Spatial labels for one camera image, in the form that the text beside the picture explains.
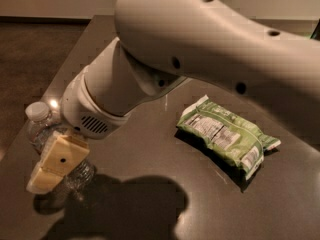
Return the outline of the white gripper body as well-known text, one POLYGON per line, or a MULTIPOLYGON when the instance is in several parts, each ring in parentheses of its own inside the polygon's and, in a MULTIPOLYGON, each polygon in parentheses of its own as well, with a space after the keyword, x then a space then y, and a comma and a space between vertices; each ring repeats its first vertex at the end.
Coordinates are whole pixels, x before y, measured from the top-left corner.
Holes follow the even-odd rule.
POLYGON ((61 98, 61 115, 83 136, 100 140, 123 126, 128 115, 116 116, 101 109, 90 96, 85 82, 85 67, 67 86, 61 98))

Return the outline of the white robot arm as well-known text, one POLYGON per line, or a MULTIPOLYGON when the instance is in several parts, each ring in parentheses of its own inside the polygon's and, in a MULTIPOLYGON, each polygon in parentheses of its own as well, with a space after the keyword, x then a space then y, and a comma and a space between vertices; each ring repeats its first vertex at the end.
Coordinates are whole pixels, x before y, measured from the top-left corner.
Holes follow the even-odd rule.
POLYGON ((255 23, 219 0, 117 0, 114 24, 116 37, 70 82, 58 111, 27 107, 41 155, 29 192, 51 192, 88 155, 88 140, 105 138, 136 106, 187 78, 243 93, 319 143, 317 41, 255 23))

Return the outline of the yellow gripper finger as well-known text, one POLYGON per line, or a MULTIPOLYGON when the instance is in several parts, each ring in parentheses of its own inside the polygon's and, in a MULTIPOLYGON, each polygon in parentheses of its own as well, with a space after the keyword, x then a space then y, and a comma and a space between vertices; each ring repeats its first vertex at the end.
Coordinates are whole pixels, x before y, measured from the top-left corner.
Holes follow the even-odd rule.
POLYGON ((90 152, 88 140, 67 130, 54 131, 46 141, 26 189, 33 194, 51 192, 90 152))

